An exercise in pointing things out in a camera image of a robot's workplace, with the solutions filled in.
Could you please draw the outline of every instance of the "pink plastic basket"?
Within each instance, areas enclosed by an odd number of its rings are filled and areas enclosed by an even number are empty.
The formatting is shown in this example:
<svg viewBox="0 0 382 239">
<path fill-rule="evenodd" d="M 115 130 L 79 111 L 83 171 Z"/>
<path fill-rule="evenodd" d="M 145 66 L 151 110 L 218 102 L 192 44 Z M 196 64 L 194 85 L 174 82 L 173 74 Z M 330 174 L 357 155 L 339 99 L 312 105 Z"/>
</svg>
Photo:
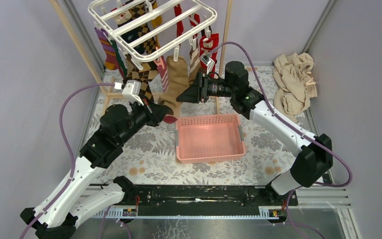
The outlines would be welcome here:
<svg viewBox="0 0 382 239">
<path fill-rule="evenodd" d="M 181 163 L 238 160 L 246 152 L 236 114 L 179 118 L 176 143 Z"/>
</svg>

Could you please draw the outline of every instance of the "crumpled beige cloth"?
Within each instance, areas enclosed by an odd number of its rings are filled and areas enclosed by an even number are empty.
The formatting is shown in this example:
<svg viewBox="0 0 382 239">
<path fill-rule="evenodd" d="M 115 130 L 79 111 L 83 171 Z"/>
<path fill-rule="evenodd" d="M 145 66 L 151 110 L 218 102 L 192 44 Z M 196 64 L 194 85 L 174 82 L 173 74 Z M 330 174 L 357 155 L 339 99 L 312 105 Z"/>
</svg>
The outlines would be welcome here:
<svg viewBox="0 0 382 239">
<path fill-rule="evenodd" d="M 317 97 L 311 69 L 314 60 L 307 53 L 281 55 L 273 61 L 273 78 L 279 85 L 274 105 L 282 114 L 296 122 L 298 115 L 310 106 L 310 98 Z"/>
</svg>

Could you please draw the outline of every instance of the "floral tablecloth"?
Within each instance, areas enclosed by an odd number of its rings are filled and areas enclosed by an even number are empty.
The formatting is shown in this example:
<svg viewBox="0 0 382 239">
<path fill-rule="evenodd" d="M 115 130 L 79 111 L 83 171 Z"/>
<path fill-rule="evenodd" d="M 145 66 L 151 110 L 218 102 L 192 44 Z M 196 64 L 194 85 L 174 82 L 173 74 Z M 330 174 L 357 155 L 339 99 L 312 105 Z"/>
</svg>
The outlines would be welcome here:
<svg viewBox="0 0 382 239">
<path fill-rule="evenodd" d="M 250 67 L 249 81 L 258 89 Z M 256 72 L 266 90 L 266 96 L 273 101 L 278 87 L 273 79 L 273 67 L 256 67 Z M 121 82 L 116 71 L 107 71 L 104 81 L 114 76 Z M 153 92 L 162 92 L 158 76 L 150 83 Z M 220 98 L 222 114 L 235 113 L 227 98 Z M 93 114 L 87 139 L 98 129 L 104 95 L 100 94 Z M 112 100 L 110 104 L 124 104 L 125 100 Z M 204 116 L 216 114 L 214 100 L 203 104 L 183 103 L 182 116 Z M 279 173 L 288 170 L 295 157 L 271 133 L 259 125 L 241 117 L 247 153 L 235 161 L 216 163 L 181 164 L 176 159 L 175 124 L 161 123 L 159 127 L 145 126 L 124 146 L 124 152 L 112 162 L 92 183 L 104 183 L 116 176 L 125 175 L 135 184 L 213 184 L 213 185 L 265 185 Z M 304 113 L 298 115 L 298 124 L 310 130 Z"/>
</svg>

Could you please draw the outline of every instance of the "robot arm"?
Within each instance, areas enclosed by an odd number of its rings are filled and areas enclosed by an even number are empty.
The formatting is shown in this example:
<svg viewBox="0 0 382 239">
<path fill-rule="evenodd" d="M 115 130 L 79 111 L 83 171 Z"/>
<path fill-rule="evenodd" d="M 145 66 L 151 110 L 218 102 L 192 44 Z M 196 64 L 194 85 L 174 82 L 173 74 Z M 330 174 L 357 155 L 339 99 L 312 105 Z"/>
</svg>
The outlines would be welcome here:
<svg viewBox="0 0 382 239">
<path fill-rule="evenodd" d="M 230 97 L 231 106 L 237 113 L 271 132 L 296 157 L 290 170 L 267 185 L 272 188 L 274 195 L 284 195 L 299 186 L 310 187 L 333 166 L 332 155 L 296 134 L 272 114 L 264 96 L 249 86 L 248 71 L 241 62 L 232 61 L 226 64 L 225 79 L 213 79 L 209 75 L 198 73 L 193 85 L 179 95 L 177 101 L 206 102 L 210 96 Z M 299 128 L 303 134 L 315 138 L 317 142 L 331 149 L 331 139 L 327 135 L 322 134 L 317 137 L 280 112 L 275 111 L 275 113 L 290 125 Z"/>
<path fill-rule="evenodd" d="M 128 89 L 133 91 L 136 88 L 135 85 Z M 113 183 L 96 194 L 78 202 L 80 195 L 93 179 L 98 177 L 123 152 L 124 144 L 143 126 L 157 126 L 169 111 L 168 107 L 147 100 L 143 100 L 144 103 L 142 103 L 136 95 L 136 93 L 130 94 L 127 97 L 131 101 L 136 101 L 132 105 L 130 114 L 123 105 L 113 105 L 106 110 L 105 115 L 100 119 L 99 130 L 80 150 L 74 176 L 70 178 L 67 174 L 52 194 L 40 205 L 35 208 L 26 208 L 21 213 L 21 218 L 29 224 L 43 212 L 43 208 L 61 191 L 67 180 L 72 180 L 52 207 L 33 224 L 32 227 L 36 229 L 38 238 L 69 239 L 78 226 L 103 208 L 118 202 L 131 201 L 134 197 L 135 186 L 122 176 L 115 178 Z M 177 101 L 206 102 L 209 96 L 230 97 L 230 103 L 237 113 L 270 131 L 296 157 L 290 170 L 266 185 L 262 200 L 264 203 L 266 201 L 281 203 L 284 200 L 283 195 L 299 186 L 310 187 L 332 166 L 333 161 L 330 154 L 301 138 L 271 114 L 264 96 L 249 86 L 248 72 L 242 63 L 229 62 L 226 64 L 224 80 L 213 79 L 206 74 L 199 73 L 194 84 L 185 90 Z M 285 116 L 283 118 L 291 125 L 300 128 Z M 303 129 L 302 131 L 331 149 L 331 140 L 328 136 L 323 134 L 316 137 L 311 132 Z"/>
<path fill-rule="evenodd" d="M 117 177 L 113 183 L 100 192 L 79 201 L 80 195 L 89 184 L 98 177 L 122 152 L 124 144 L 143 126 L 157 126 L 170 110 L 147 100 L 136 99 L 139 85 L 137 82 L 125 87 L 123 95 L 133 101 L 132 112 L 123 105 L 112 105 L 100 118 L 100 128 L 86 142 L 76 159 L 73 177 L 68 173 L 58 187 L 35 208 L 26 208 L 21 218 L 29 224 L 43 213 L 32 227 L 36 229 L 38 238 L 68 239 L 75 229 L 86 219 L 95 215 L 102 208 L 122 201 L 133 184 L 124 177 Z M 66 190 L 47 210 L 43 209 L 61 192 L 68 180 L 72 182 Z"/>
</svg>

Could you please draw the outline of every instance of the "clothes drying rack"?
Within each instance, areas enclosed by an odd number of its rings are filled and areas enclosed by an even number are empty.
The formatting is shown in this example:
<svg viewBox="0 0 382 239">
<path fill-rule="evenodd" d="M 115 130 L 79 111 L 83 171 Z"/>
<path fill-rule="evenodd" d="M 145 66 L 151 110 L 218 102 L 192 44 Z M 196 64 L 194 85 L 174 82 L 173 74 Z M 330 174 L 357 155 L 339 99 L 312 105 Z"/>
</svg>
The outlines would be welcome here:
<svg viewBox="0 0 382 239">
<path fill-rule="evenodd" d="M 91 59 L 89 53 L 86 51 L 85 47 L 83 46 L 80 37 L 76 33 L 74 27 L 72 26 L 69 18 L 66 16 L 64 11 L 62 10 L 61 6 L 59 5 L 57 0 L 49 0 L 52 7 L 54 8 L 55 12 L 57 13 L 58 17 L 60 18 L 62 24 L 66 28 L 68 34 L 70 35 L 72 41 L 74 42 L 77 50 L 79 51 L 81 57 L 83 58 L 84 62 L 86 63 L 87 67 L 89 68 L 91 74 L 93 75 L 95 81 L 97 83 L 102 83 L 101 75 L 99 71 L 96 69 L 93 60 Z M 185 0 L 169 0 L 163 5 L 158 6 L 156 9 L 152 8 L 152 5 L 150 4 L 149 0 L 134 0 L 124 6 L 120 4 L 120 1 L 118 1 L 118 8 L 114 11 L 111 11 L 109 13 L 105 13 L 104 10 L 102 10 L 102 4 L 108 2 L 110 0 L 95 0 L 90 3 L 88 7 L 89 13 L 93 16 L 93 18 L 96 20 L 96 25 L 101 27 L 102 29 L 105 29 L 105 31 L 109 34 L 109 37 L 114 39 L 116 43 L 118 44 L 119 51 L 122 52 L 122 54 L 129 54 L 131 55 L 131 61 L 134 63 L 134 65 L 137 66 L 137 68 L 142 69 L 142 66 L 140 62 L 150 62 L 158 57 L 162 56 L 166 52 L 174 49 L 174 51 L 178 51 L 178 46 L 187 40 L 192 39 L 192 36 L 196 33 L 200 32 L 203 29 L 207 29 L 211 24 L 213 24 L 217 19 L 217 12 L 216 10 L 212 9 L 208 5 L 204 4 L 200 0 L 188 0 L 193 3 L 193 6 L 188 9 L 187 11 L 181 13 L 180 15 L 174 17 L 173 19 L 168 20 L 167 22 L 163 23 L 162 25 L 158 26 L 156 29 L 150 31 L 149 33 L 141 36 L 140 38 L 136 39 L 133 42 L 126 42 L 122 39 L 121 35 L 144 24 L 149 22 L 150 20 L 156 18 L 157 16 L 160 16 L 161 14 L 165 13 L 166 11 L 172 9 L 174 6 L 180 4 L 181 2 L 184 2 Z M 230 20 L 230 14 L 232 10 L 232 2 L 233 0 L 227 1 L 227 11 L 226 11 L 226 20 L 224 25 L 224 32 L 223 32 L 223 42 L 227 41 L 228 36 L 228 29 L 229 29 L 229 20 Z M 123 25 L 122 27 L 118 27 L 116 29 L 113 29 L 108 24 L 108 20 L 112 19 L 116 15 L 125 12 L 129 10 L 130 8 L 145 3 L 146 6 L 146 13 L 142 15 L 141 17 Z M 134 47 L 141 44 L 142 42 L 150 39 L 153 36 L 156 36 L 157 34 L 163 32 L 164 30 L 168 29 L 169 27 L 175 25 L 177 22 L 187 18 L 189 15 L 197 12 L 198 10 L 204 10 L 208 14 L 207 18 L 205 18 L 200 24 L 197 26 L 191 28 L 187 32 L 184 32 L 181 36 L 174 38 L 172 41 L 168 42 L 167 44 L 161 46 L 159 49 L 154 51 L 153 53 L 149 55 L 144 55 L 138 53 Z M 225 47 L 222 47 L 221 55 L 220 55 L 220 62 L 219 62 L 219 75 L 221 76 L 223 74 L 223 61 L 224 61 L 224 55 L 225 55 Z M 103 105 L 103 112 L 105 112 L 106 108 L 109 105 L 110 100 L 112 99 L 123 99 L 122 93 L 118 92 L 112 92 L 112 88 L 106 88 L 106 87 L 100 87 L 101 91 L 105 95 L 105 102 Z M 154 97 L 158 97 L 162 93 L 160 92 L 154 92 Z M 214 97 L 216 101 L 216 113 L 220 114 L 220 106 L 219 106 L 219 99 L 218 97 Z"/>
</svg>

